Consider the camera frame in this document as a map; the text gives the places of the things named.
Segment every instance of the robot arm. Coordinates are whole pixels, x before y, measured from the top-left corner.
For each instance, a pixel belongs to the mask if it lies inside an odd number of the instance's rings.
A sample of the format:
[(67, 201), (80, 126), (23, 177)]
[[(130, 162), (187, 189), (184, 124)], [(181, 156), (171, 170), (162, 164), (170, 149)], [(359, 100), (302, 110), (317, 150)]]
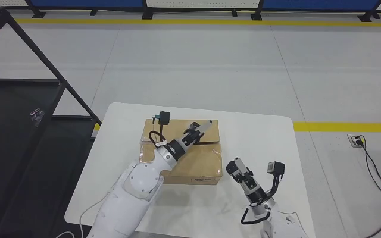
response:
[(127, 238), (138, 227), (155, 199), (164, 177), (186, 151), (204, 135), (212, 121), (192, 123), (180, 139), (157, 143), (152, 162), (132, 163), (116, 182), (98, 211), (88, 238)]
[(253, 172), (245, 166), (240, 158), (230, 161), (226, 171), (243, 188), (246, 197), (250, 201), (250, 210), (257, 219), (255, 221), (245, 221), (249, 212), (249, 208), (247, 208), (241, 219), (243, 225), (263, 222), (262, 238), (308, 238), (293, 217), (283, 218), (280, 216), (277, 203), (273, 199), (278, 189), (279, 178), (282, 178), (285, 173), (284, 164), (279, 162), (268, 164), (267, 172), (274, 175), (273, 187), (268, 192), (263, 191), (262, 187), (254, 179)]

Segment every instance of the floor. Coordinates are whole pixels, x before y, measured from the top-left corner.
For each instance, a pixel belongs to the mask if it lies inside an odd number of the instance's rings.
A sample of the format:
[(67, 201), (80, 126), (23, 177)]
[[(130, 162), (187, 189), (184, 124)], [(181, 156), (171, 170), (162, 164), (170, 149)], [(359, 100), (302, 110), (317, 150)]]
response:
[[(12, 13), (15, 18), (30, 18), (29, 12)], [(50, 11), (46, 18), (90, 18), (88, 14)], [(99, 12), (96, 17), (140, 16)], [(228, 12), (155, 18), (232, 19)], [(238, 19), (247, 18), (239, 13)], [(358, 21), (353, 14), (268, 13), (263, 19)], [(34, 23), (22, 27), (100, 118), (110, 103), (129, 102), (284, 115), (293, 121), (381, 120), (378, 27)], [(53, 75), (5, 27), (0, 31), (0, 77)], [(55, 113), (86, 114), (68, 93)], [(318, 238), (367, 237), (381, 226), (380, 192), (367, 172), (363, 151), (351, 147), (348, 133), (296, 132)], [(381, 134), (363, 134), (381, 168), (377, 148)]]

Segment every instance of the yellow stripe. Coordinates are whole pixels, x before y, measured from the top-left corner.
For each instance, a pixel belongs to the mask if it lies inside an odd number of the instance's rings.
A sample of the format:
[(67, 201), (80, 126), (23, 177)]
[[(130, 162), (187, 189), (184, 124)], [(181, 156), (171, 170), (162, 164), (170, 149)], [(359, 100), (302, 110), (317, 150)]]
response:
[[(94, 130), (99, 130), (100, 126), (95, 125)], [(316, 132), (381, 132), (381, 123), (341, 123), (341, 122), (303, 122), (293, 123), (295, 131), (316, 131)]]
[(210, 25), (265, 25), (265, 26), (326, 26), (326, 27), (381, 27), (381, 23), (340, 21), (251, 21), (251, 20), (191, 20), (191, 19), (32, 19), (18, 18), (18, 23), (46, 24), (210, 24)]

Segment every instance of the power cord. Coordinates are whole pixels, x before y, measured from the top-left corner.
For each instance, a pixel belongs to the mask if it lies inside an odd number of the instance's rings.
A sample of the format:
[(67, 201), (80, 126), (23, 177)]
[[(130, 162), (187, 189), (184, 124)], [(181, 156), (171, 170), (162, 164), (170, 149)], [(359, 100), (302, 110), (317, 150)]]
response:
[(279, 213), (282, 213), (282, 214), (286, 214), (286, 215), (293, 215), (293, 214), (295, 214), (296, 215), (296, 217), (298, 218), (298, 221), (299, 221), (299, 224), (300, 224), (300, 227), (302, 227), (302, 230), (304, 231), (304, 233), (305, 233), (305, 230), (304, 230), (304, 228), (303, 228), (303, 225), (302, 225), (302, 222), (300, 221), (300, 218), (299, 218), (299, 215), (298, 215), (298, 213), (297, 212), (291, 212), (291, 213), (287, 213), (287, 212), (281, 212), (281, 211), (278, 211)]
[[(79, 228), (81, 230), (81, 238), (83, 238), (83, 226), (82, 226), (82, 217), (83, 215), (90, 209), (92, 209), (94, 206), (97, 206), (100, 202), (102, 202), (109, 193), (111, 193), (111, 191), (114, 189), (114, 186), (115, 184), (117, 184), (117, 182), (119, 181), (119, 178), (120, 176), (118, 177), (117, 181), (111, 186), (111, 188), (107, 191), (106, 195), (99, 201), (97, 201), (95, 204), (91, 205), (89, 208), (87, 208), (86, 210), (83, 211), (83, 213), (81, 214), (81, 216), (79, 217)], [(55, 238), (59, 238), (65, 234), (70, 234), (73, 238), (76, 238), (74, 236), (74, 234), (71, 232), (71, 231), (65, 231), (65, 232), (62, 232), (61, 234), (59, 234), (58, 236), (56, 236)]]
[(379, 170), (377, 169), (377, 166), (376, 164), (374, 163), (373, 159), (371, 158), (371, 156), (369, 155), (368, 153), (368, 150), (367, 150), (367, 141), (365, 140), (365, 136), (363, 135), (360, 135), (358, 137), (356, 137), (356, 139), (358, 139), (358, 144), (364, 149), (365, 151), (365, 161), (367, 163), (367, 168), (368, 168), (368, 172), (370, 174), (370, 177), (373, 179), (375, 185), (377, 186), (377, 188), (381, 191), (381, 188), (380, 186), (377, 184), (377, 182), (375, 181), (371, 171), (370, 171), (370, 168), (369, 168), (369, 163), (368, 163), (368, 158), (370, 159), (370, 161), (373, 163), (373, 166), (374, 166), (374, 169), (376, 170), (376, 173), (377, 173), (377, 176), (381, 179), (381, 176), (380, 176), (380, 173), (379, 173)]

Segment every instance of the cardboard box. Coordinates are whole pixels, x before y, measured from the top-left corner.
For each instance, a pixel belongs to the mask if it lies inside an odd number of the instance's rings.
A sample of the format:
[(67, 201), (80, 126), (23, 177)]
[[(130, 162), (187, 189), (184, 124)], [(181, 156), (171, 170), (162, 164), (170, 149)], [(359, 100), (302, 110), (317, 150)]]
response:
[[(163, 136), (168, 141), (180, 138), (194, 121), (202, 124), (206, 120), (171, 120), (169, 125), (163, 127)], [(154, 159), (155, 146), (148, 137), (153, 128), (158, 131), (160, 127), (156, 122), (152, 125), (152, 120), (146, 120), (140, 147), (140, 162), (150, 162)], [(223, 169), (217, 120), (212, 122), (200, 143), (201, 145), (193, 145), (171, 172), (161, 172), (165, 177), (164, 184), (215, 185), (220, 181)]]

